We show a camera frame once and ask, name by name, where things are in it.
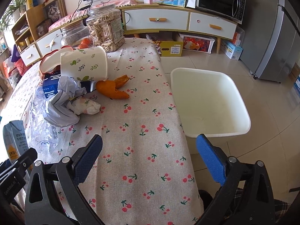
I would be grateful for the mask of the grey milk carton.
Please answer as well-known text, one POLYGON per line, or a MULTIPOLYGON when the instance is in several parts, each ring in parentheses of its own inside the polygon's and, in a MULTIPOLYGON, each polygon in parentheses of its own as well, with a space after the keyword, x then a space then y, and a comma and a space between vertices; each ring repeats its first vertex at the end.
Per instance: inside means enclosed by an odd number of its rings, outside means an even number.
POLYGON ((22 156, 28 147, 22 120, 10 121, 3 127, 4 145, 11 164, 22 156))

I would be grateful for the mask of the clear crushed plastic bottle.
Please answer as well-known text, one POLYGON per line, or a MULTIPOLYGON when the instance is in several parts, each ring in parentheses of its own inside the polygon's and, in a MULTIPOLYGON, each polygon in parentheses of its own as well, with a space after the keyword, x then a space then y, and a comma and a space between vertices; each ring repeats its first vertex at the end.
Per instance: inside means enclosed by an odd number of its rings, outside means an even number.
POLYGON ((27 125, 27 142, 38 153, 38 159, 45 164, 56 163, 60 159, 57 148, 59 139, 55 126, 48 123, 43 116, 46 98, 41 84, 38 84, 29 104, 29 121, 27 125))

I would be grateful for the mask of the grey plastic bag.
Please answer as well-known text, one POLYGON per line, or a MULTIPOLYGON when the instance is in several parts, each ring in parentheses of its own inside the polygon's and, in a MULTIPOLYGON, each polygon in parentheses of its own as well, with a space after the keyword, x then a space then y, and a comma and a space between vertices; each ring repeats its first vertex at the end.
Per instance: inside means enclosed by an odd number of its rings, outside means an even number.
POLYGON ((45 102, 43 117, 55 127, 67 127, 79 122, 80 117, 67 108, 70 99, 87 93, 78 80, 68 76, 61 76, 58 81, 57 94, 45 102))

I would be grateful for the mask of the dark blue carton box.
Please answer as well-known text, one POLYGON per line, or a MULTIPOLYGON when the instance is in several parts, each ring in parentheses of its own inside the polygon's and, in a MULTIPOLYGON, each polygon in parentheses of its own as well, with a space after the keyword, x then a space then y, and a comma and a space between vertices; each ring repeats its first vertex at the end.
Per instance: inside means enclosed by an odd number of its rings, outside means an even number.
MULTIPOLYGON (((52 74, 45 74, 42 88, 46 99, 57 94, 58 82, 60 77, 60 71, 53 72, 52 74)), ((87 93, 90 93, 96 89, 95 81, 81 81, 80 83, 81 87, 86 88, 87 93)))

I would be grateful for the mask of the white floral paper cup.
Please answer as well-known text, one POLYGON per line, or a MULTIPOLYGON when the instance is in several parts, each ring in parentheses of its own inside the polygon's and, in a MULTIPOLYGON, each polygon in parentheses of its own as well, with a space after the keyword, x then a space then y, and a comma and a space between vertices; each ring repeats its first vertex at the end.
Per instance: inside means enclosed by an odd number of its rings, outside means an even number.
POLYGON ((105 81, 108 78, 105 50, 93 47, 62 53, 61 75, 79 81, 105 81))

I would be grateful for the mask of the white plastic trash bin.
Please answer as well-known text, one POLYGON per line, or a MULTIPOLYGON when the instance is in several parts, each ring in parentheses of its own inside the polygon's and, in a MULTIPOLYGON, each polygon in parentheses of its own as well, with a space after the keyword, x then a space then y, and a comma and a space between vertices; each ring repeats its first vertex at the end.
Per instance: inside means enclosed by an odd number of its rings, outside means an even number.
POLYGON ((170 73, 171 91, 184 133, 196 138, 244 135, 251 120, 234 81, 222 72, 179 67, 170 73))

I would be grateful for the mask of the cherry print tablecloth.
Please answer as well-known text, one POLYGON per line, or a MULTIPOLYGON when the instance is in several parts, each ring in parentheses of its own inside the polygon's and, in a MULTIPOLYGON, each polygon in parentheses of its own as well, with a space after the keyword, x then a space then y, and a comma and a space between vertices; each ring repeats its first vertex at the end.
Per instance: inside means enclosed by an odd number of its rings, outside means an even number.
POLYGON ((127 75, 126 100, 96 91, 101 105, 77 124, 54 128, 38 158, 55 163, 98 134, 103 149, 80 190, 105 224, 195 224, 204 208, 183 126, 154 44, 127 38, 108 57, 109 79, 127 75))

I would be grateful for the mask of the red white snack wrapper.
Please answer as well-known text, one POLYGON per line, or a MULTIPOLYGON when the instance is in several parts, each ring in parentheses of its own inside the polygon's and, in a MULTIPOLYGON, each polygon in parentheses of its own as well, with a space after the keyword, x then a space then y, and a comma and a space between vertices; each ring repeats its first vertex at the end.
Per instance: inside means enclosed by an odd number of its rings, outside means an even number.
POLYGON ((61 69, 61 54, 73 50, 71 46, 63 46, 44 55, 39 68, 41 81, 44 80, 46 74, 53 74, 61 69))

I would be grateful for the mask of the light blue carton box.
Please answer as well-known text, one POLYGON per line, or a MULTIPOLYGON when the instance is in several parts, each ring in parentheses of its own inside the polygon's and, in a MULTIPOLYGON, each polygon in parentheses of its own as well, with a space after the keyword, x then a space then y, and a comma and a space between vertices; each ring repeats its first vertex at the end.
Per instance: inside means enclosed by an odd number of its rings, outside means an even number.
POLYGON ((220 48, 227 55, 227 57, 232 60, 239 60, 243 51, 243 48, 240 46, 236 46, 229 40, 224 39, 221 40, 220 48))

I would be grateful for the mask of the yellow cardboard box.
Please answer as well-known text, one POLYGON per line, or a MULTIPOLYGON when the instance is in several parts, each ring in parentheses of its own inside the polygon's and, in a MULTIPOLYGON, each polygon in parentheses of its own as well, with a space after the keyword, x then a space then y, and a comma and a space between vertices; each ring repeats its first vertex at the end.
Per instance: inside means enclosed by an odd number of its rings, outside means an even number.
POLYGON ((181 57, 183 41, 153 41, 160 57, 181 57))

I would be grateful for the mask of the glass teapot with bamboo lid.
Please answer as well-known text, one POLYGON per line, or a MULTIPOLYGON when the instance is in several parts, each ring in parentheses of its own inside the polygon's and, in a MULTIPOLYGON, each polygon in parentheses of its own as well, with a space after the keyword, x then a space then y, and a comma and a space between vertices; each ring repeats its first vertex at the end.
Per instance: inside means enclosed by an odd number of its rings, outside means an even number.
POLYGON ((81 21, 61 28, 61 32, 52 39, 52 46, 57 38, 58 44, 61 47, 71 46, 73 48, 78 48, 84 38, 89 38, 91 40, 91 45, 93 45, 89 29, 81 21))

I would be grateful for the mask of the grey refrigerator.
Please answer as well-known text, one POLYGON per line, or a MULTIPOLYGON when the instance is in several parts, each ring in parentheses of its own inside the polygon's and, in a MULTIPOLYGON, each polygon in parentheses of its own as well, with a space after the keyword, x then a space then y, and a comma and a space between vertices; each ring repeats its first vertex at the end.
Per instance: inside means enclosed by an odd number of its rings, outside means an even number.
POLYGON ((299 60, 299 17, 288 0, 247 0, 241 61, 255 79, 284 82, 299 60))

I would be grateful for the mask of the wooden white tv cabinet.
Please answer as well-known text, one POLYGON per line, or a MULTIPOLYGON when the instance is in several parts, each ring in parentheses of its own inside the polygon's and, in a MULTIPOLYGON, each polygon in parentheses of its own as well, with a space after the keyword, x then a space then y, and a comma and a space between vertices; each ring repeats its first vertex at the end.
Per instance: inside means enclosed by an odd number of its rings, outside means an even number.
MULTIPOLYGON (((140 4, 120 7, 124 23, 124 35, 158 33, 160 31, 185 32, 217 38, 217 52, 220 51, 221 39, 231 40, 236 31, 237 22, 218 15, 197 11, 191 8, 180 8, 159 4, 140 4)), ((20 52, 26 66, 41 60, 52 48, 59 49, 61 43, 57 37, 62 29, 82 23, 85 17, 78 18, 51 30, 35 40, 20 52)))

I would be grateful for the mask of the green potted plant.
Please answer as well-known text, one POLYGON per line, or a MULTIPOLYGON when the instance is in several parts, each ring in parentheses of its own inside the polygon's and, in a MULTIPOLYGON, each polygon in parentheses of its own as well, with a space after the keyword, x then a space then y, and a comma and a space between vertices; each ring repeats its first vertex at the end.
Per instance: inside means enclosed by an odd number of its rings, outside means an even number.
POLYGON ((11 0, 10 4, 6 7, 4 14, 1 16, 1 32, 7 30, 11 24, 11 19, 15 11, 20 12, 20 8, 25 5, 26 0, 11 0))

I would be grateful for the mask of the black microwave oven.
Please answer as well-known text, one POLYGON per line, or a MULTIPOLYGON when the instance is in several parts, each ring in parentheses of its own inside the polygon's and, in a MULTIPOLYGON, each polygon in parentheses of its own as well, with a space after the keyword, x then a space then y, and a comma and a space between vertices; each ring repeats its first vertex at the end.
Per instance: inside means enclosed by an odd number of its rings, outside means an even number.
POLYGON ((196 0, 195 8, 242 24, 246 0, 196 0))

